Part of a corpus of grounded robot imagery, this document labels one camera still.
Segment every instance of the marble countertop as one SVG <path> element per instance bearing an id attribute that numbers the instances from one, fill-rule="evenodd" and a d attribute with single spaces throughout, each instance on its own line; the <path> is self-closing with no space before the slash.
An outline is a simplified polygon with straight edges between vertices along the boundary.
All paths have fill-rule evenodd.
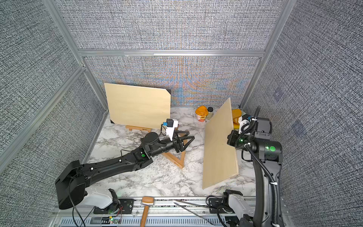
<path id="1" fill-rule="evenodd" d="M 187 148 L 181 170 L 163 155 L 153 158 L 144 169 L 118 174 L 93 185 L 95 189 L 114 189 L 118 196 L 206 196 L 222 195 L 226 189 L 238 190 L 244 196 L 255 196 L 256 179 L 252 163 L 241 159 L 237 151 L 239 175 L 202 189 L 205 122 L 199 122 L 195 108 L 171 108 L 171 118 L 179 121 L 179 130 L 189 130 L 195 140 Z M 133 150 L 140 145 L 146 131 L 129 131 L 125 125 L 112 124 L 110 116 L 102 128 L 88 163 L 121 156 L 121 149 Z M 175 151 L 172 154 L 180 157 Z M 250 155 L 245 152 L 245 159 Z"/>

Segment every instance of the orange lid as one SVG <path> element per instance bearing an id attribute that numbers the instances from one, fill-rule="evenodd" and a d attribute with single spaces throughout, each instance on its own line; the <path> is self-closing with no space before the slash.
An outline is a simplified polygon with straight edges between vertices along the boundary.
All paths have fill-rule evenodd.
<path id="1" fill-rule="evenodd" d="M 208 115 L 208 109 L 205 106 L 200 106 L 195 110 L 195 113 L 199 116 L 207 116 Z"/>

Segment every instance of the plywood board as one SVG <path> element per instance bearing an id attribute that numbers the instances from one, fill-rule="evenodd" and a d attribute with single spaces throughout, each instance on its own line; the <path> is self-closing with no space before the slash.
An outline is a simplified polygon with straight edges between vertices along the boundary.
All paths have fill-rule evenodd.
<path id="1" fill-rule="evenodd" d="M 236 150 L 227 145 L 227 136 L 232 130 L 231 99 L 228 98 L 205 126 L 203 189 L 238 174 Z"/>
<path id="2" fill-rule="evenodd" d="M 110 119 L 115 124 L 160 129 L 170 118 L 170 93 L 165 89 L 105 83 Z"/>

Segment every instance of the metal tongs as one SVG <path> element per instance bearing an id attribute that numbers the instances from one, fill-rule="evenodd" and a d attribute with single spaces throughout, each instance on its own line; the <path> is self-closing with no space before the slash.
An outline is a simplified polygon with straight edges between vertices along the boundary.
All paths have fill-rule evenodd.
<path id="1" fill-rule="evenodd" d="M 201 218 L 201 219 L 205 220 L 206 222 L 208 222 L 209 224 L 211 224 L 211 225 L 213 225 L 213 226 L 214 226 L 214 224 L 213 224 L 212 222 L 210 222 L 210 221 L 208 221 L 207 219 L 205 219 L 204 217 L 202 217 L 202 216 L 200 216 L 200 215 L 198 215 L 198 214 L 194 213 L 193 211 L 188 210 L 188 209 L 186 209 L 185 207 L 182 207 L 181 205 L 177 204 L 176 202 L 179 202 L 179 203 L 186 203 L 186 204 L 189 204 L 189 205 L 193 205 L 193 206 L 197 206 L 197 207 L 204 207 L 204 208 L 209 208 L 208 206 L 205 206 L 205 205 L 199 205 L 199 204 L 190 203 L 190 202 L 181 201 L 181 200 L 174 200 L 174 201 L 173 201 L 173 203 L 174 203 L 175 205 L 177 205 L 178 207 L 181 207 L 181 208 L 183 208 L 184 210 L 189 211 L 190 213 L 194 214 L 195 216 L 197 216 L 197 217 L 199 217 L 199 218 Z"/>

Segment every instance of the gray fabric wall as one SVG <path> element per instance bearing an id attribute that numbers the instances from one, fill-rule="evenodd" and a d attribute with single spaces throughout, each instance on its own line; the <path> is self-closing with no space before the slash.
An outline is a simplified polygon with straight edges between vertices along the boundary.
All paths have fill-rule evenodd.
<path id="1" fill-rule="evenodd" d="M 296 226 L 363 226 L 362 19 L 362 2 L 298 0 L 245 108 L 283 145 Z"/>
<path id="2" fill-rule="evenodd" d="M 285 0 L 55 0 L 80 49 L 264 50 Z M 172 106 L 238 105 L 256 57 L 87 57 L 101 87 L 171 89 Z"/>
<path id="3" fill-rule="evenodd" d="M 80 75 L 0 175 L 0 226 L 46 226 L 58 204 L 55 180 L 82 161 L 105 110 Z"/>
<path id="4" fill-rule="evenodd" d="M 0 152 L 74 72 L 74 59 L 41 0 L 0 2 Z M 82 74 L 0 174 L 0 226 L 46 226 L 55 179 L 83 160 L 104 109 Z"/>
<path id="5" fill-rule="evenodd" d="M 240 104 L 258 57 L 87 57 L 100 86 L 171 90 L 171 106 Z"/>
<path id="6" fill-rule="evenodd" d="M 81 49 L 265 49 L 284 0 L 56 0 Z"/>
<path id="7" fill-rule="evenodd" d="M 0 153 L 78 66 L 42 1 L 0 2 Z"/>

